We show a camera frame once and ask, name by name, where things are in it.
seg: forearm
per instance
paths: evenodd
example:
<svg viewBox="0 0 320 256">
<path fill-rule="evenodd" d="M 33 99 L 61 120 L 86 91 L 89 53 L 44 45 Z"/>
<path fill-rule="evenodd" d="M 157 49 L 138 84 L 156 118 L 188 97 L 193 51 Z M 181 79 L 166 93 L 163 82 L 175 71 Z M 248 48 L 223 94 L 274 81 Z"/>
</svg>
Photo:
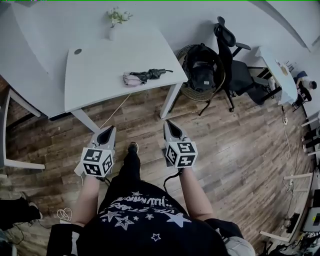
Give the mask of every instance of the forearm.
<svg viewBox="0 0 320 256">
<path fill-rule="evenodd" d="M 185 168 L 179 177 L 189 215 L 202 221 L 215 218 L 211 203 L 200 186 L 192 168 Z"/>
<path fill-rule="evenodd" d="M 97 214 L 100 181 L 93 176 L 86 176 L 83 187 L 73 209 L 74 224 L 86 225 Z"/>
<path fill-rule="evenodd" d="M 297 81 L 296 81 L 296 84 L 295 84 L 295 86 L 297 87 L 297 88 L 299 88 L 299 84 L 300 84 L 300 82 L 302 81 L 302 79 L 301 78 L 299 78 Z"/>
</svg>

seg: folded umbrella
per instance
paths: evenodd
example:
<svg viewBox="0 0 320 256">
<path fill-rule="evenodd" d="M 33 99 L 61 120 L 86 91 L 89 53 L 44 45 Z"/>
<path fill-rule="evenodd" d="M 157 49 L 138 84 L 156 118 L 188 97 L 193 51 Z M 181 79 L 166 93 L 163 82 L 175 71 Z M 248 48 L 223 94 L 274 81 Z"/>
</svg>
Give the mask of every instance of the folded umbrella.
<svg viewBox="0 0 320 256">
<path fill-rule="evenodd" d="M 166 72 L 173 72 L 166 69 L 149 69 L 148 72 L 125 72 L 123 73 L 123 81 L 127 86 L 141 86 L 145 85 L 150 79 L 159 79 L 162 74 Z"/>
</svg>

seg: white cable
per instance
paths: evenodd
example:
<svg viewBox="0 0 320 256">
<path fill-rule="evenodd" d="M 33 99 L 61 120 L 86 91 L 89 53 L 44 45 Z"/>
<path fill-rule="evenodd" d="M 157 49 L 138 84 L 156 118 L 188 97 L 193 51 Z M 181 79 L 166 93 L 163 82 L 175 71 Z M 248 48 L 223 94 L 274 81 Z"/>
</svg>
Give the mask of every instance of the white cable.
<svg viewBox="0 0 320 256">
<path fill-rule="evenodd" d="M 292 191 L 291 191 L 291 189 L 290 189 L 290 188 L 291 188 L 291 186 L 287 186 L 287 185 L 285 184 L 285 180 L 282 180 L 282 182 L 283 182 L 283 185 L 284 185 L 284 186 L 285 186 L 285 188 L 286 188 L 286 190 L 285 190 L 285 191 L 286 191 L 287 193 L 288 193 L 288 192 L 290 192 L 290 193 L 291 193 L 291 195 L 294 195 L 294 194 L 293 194 L 293 192 L 292 192 Z"/>
<path fill-rule="evenodd" d="M 67 213 L 66 213 L 66 210 L 69 210 L 70 211 L 70 214 L 71 216 L 69 216 Z M 64 220 L 64 221 L 71 221 L 71 218 L 72 218 L 72 210 L 68 207 L 64 208 L 63 210 L 62 209 L 59 209 L 57 212 L 56 212 L 56 215 L 58 216 L 58 218 L 60 220 Z"/>
<path fill-rule="evenodd" d="M 291 175 L 294 175 L 294 165 L 292 164 L 290 144 L 289 144 L 289 140 L 288 140 L 288 136 L 287 136 L 287 132 L 286 132 L 286 126 L 284 124 L 283 124 L 283 129 L 284 129 L 284 134 L 286 137 L 286 142 L 288 143 L 288 147 L 289 147 L 289 150 L 285 152 L 285 158 L 288 160 L 290 157 L 290 162 L 291 162 L 291 167 L 292 167 Z"/>
<path fill-rule="evenodd" d="M 288 140 L 288 136 L 287 136 L 287 132 L 286 132 L 286 125 L 288 124 L 288 119 L 285 118 L 285 114 L 283 114 L 283 119 L 282 119 L 282 124 L 283 124 L 283 129 L 284 129 L 284 134 L 285 134 L 285 138 L 286 138 L 286 142 L 288 143 L 288 147 L 289 147 L 289 150 L 285 152 L 285 159 L 289 159 L 290 157 L 290 162 L 291 162 L 291 167 L 292 167 L 292 172 L 291 172 L 291 176 L 294 175 L 294 165 L 292 164 L 292 158 L 291 158 L 291 149 L 290 149 L 290 144 L 289 144 L 289 140 Z M 293 192 L 291 191 L 291 184 L 288 186 L 285 184 L 285 181 L 282 180 L 282 183 L 283 185 L 285 186 L 286 188 L 286 192 L 290 192 L 291 195 L 293 196 Z"/>
<path fill-rule="evenodd" d="M 130 97 L 130 95 L 131 93 L 128 95 L 128 97 L 125 98 L 125 100 L 121 103 L 121 105 L 112 113 L 112 115 L 107 119 L 107 121 L 105 121 L 103 125 L 101 125 L 100 129 L 104 127 L 104 125 L 110 120 L 110 118 L 112 118 L 112 116 L 118 111 L 118 109 L 120 109 L 120 107 L 123 105 L 123 103 L 125 103 L 125 101 Z"/>
</svg>

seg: vase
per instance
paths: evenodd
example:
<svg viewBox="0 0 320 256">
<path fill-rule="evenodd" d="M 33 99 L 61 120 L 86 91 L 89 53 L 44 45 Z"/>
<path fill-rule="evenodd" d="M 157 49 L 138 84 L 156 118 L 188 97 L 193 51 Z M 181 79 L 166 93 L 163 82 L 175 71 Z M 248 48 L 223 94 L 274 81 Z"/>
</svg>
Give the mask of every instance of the vase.
<svg viewBox="0 0 320 256">
<path fill-rule="evenodd" d="M 109 40 L 113 41 L 116 38 L 116 28 L 115 27 L 111 27 L 109 29 Z"/>
</svg>

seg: black bag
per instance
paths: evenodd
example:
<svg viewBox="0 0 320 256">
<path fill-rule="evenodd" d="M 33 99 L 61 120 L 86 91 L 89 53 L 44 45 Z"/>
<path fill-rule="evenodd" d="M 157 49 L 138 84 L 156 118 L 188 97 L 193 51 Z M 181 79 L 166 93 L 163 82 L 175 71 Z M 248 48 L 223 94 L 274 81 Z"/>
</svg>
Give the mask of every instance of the black bag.
<svg viewBox="0 0 320 256">
<path fill-rule="evenodd" d="M 197 92 L 216 91 L 215 60 L 219 56 L 203 43 L 192 47 L 186 54 L 182 68 L 188 77 L 186 84 Z"/>
</svg>

